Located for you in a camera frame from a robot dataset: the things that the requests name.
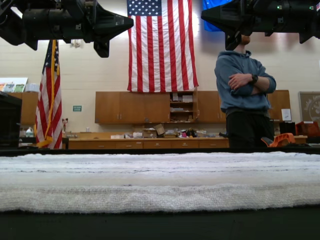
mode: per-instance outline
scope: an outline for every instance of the wooden counter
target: wooden counter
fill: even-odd
[[[295,136],[297,144],[305,144],[307,136]],[[214,149],[228,148],[224,137],[196,138],[71,138],[69,149]]]

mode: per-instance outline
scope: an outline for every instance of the bulletin board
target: bulletin board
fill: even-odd
[[[0,77],[0,91],[22,93],[25,90],[27,77]]]
[[[317,122],[320,126],[320,91],[299,92],[302,121]]]

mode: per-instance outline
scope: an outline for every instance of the classroom wall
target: classroom wall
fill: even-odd
[[[126,15],[126,0],[99,0],[107,10]],[[224,50],[224,33],[204,31],[200,18],[202,1],[193,0],[193,35],[198,90],[214,91],[215,63]],[[28,77],[29,83],[40,83],[48,41],[40,41],[38,51],[26,45],[12,46],[0,38],[0,77]],[[247,47],[252,57],[266,67],[277,81],[278,90],[289,90],[292,120],[301,120],[299,91],[320,91],[320,40],[312,38],[299,44],[298,34],[275,33],[264,37],[254,33]],[[128,84],[129,40],[124,32],[110,42],[110,57],[99,58],[93,43],[71,48],[60,41],[60,69],[62,91],[62,115],[69,118],[67,130],[84,132],[130,131],[130,125],[95,124],[95,92],[126,91]],[[82,105],[82,112],[72,112],[73,105]],[[200,127],[211,132],[224,130],[223,124],[206,124]]]

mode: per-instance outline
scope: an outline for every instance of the american flag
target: american flag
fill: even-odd
[[[35,116],[35,134],[40,148],[62,148],[62,101],[59,43],[50,40],[42,69]]]
[[[130,92],[177,92],[198,86],[192,0],[127,0]]]

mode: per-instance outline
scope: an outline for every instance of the fleece blanket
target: fleece blanket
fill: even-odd
[[[320,155],[0,157],[0,212],[190,212],[320,204]]]

